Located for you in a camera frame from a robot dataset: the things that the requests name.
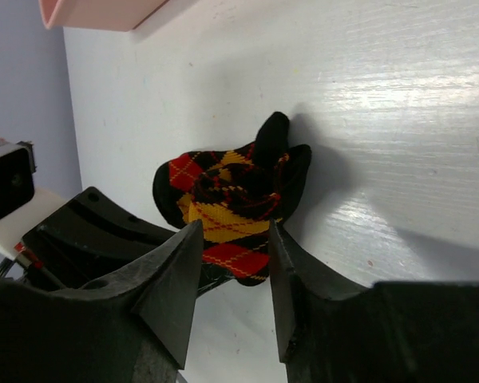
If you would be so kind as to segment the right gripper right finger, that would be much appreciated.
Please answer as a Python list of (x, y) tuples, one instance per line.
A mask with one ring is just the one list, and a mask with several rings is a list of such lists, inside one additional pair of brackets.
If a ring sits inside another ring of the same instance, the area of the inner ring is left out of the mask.
[(288, 363), (304, 341), (325, 342), (327, 311), (366, 291), (305, 251), (282, 224), (269, 227), (269, 277), (279, 360)]

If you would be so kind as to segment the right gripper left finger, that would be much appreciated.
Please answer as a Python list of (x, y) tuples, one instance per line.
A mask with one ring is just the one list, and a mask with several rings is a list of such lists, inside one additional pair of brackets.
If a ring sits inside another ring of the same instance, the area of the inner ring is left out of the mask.
[(197, 220), (146, 255), (80, 291), (98, 302), (123, 302), (144, 337), (178, 369), (185, 367), (200, 280), (204, 237)]

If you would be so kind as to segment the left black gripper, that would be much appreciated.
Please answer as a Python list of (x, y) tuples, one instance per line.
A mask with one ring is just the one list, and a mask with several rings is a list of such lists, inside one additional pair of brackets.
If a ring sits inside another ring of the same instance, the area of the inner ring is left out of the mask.
[(23, 235), (21, 252), (33, 262), (23, 281), (42, 290), (80, 288), (174, 235), (89, 187)]

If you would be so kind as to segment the red orange argyle sock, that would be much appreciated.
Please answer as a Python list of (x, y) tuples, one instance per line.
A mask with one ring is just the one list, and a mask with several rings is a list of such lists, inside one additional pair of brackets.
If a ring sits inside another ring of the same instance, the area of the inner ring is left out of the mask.
[(249, 144), (227, 151), (185, 152), (155, 172), (152, 197), (178, 229), (199, 220), (204, 230), (201, 287), (235, 279), (257, 286), (268, 275), (268, 231), (302, 199), (312, 151), (290, 146), (290, 121), (272, 113)]

